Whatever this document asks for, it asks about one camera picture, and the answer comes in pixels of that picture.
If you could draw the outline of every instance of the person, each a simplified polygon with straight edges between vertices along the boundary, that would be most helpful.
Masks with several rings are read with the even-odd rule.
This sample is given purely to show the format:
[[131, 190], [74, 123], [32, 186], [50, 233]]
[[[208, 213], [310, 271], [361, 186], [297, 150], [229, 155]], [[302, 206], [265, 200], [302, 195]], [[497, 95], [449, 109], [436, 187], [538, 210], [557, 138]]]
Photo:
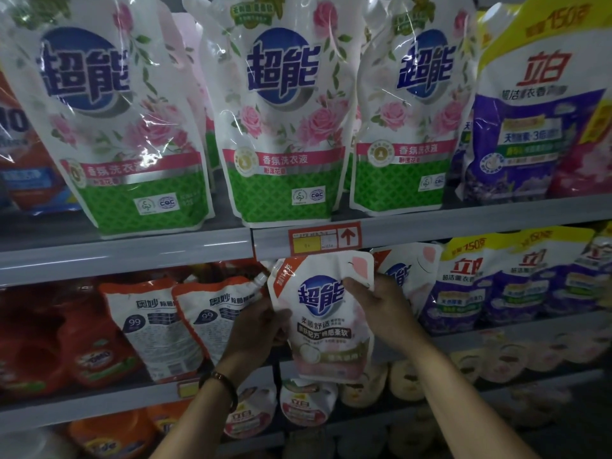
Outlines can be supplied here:
[[[412, 315], [392, 277], [377, 275], [371, 292], [346, 278], [346, 291], [361, 304], [372, 332], [403, 353], [414, 365], [427, 401], [456, 459], [536, 459], [506, 424], [434, 346]], [[215, 371], [238, 387], [283, 339], [290, 310], [275, 313], [269, 299], [245, 308], [234, 323], [227, 348]], [[206, 380], [178, 424], [150, 459], [212, 459], [230, 412], [231, 395], [218, 379]]]

